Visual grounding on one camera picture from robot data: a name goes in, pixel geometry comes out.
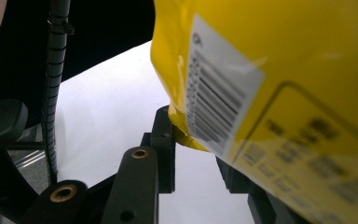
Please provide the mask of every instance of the yellow package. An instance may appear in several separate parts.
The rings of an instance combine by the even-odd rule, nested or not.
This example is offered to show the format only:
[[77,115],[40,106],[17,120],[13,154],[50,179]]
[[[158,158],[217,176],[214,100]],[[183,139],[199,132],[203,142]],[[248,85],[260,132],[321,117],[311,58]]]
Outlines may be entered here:
[[180,141],[312,223],[358,223],[358,0],[155,5]]

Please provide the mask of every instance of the black tube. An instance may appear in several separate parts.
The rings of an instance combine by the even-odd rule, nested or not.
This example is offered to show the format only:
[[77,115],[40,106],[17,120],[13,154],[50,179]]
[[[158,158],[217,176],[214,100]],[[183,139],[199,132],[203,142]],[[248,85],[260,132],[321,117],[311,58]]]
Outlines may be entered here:
[[55,105],[60,89],[66,37],[74,32],[68,23],[70,0],[50,0],[48,17],[48,61],[45,82],[45,97],[42,109],[42,133],[48,162],[48,182],[57,183],[57,162],[55,153]]

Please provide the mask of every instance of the mounting hole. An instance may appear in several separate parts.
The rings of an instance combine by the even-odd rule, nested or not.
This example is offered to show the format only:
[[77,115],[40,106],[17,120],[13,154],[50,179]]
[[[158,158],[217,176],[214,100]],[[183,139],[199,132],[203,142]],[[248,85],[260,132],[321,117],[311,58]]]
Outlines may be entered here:
[[51,193],[50,200],[54,203],[66,202],[76,195],[76,191],[75,185],[63,185]]
[[162,133],[160,136],[162,138],[169,138],[170,137],[170,135],[168,133]]
[[143,158],[145,158],[145,157],[147,157],[149,155],[149,152],[144,150],[144,149],[139,149],[139,150],[136,150],[136,151],[132,152],[131,155],[135,159],[143,159]]
[[135,218],[135,211],[127,210],[121,213],[120,219],[124,222],[132,221]]

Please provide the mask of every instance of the white label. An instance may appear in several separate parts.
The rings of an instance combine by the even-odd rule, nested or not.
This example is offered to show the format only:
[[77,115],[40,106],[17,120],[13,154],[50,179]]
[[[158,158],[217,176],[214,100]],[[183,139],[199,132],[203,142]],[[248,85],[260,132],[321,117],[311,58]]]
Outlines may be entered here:
[[199,15],[187,68],[187,127],[200,144],[224,158],[264,74]]

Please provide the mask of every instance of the white surface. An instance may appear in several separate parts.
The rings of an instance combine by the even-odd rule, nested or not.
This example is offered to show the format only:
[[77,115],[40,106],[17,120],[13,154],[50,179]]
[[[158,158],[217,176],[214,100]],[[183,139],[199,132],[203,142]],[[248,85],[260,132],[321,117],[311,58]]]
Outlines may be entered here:
[[[150,132],[169,104],[150,43],[62,83],[56,118],[59,180],[89,187],[117,172],[123,153]],[[176,192],[160,195],[161,224],[254,223],[246,195],[226,190],[214,155],[177,145]]]

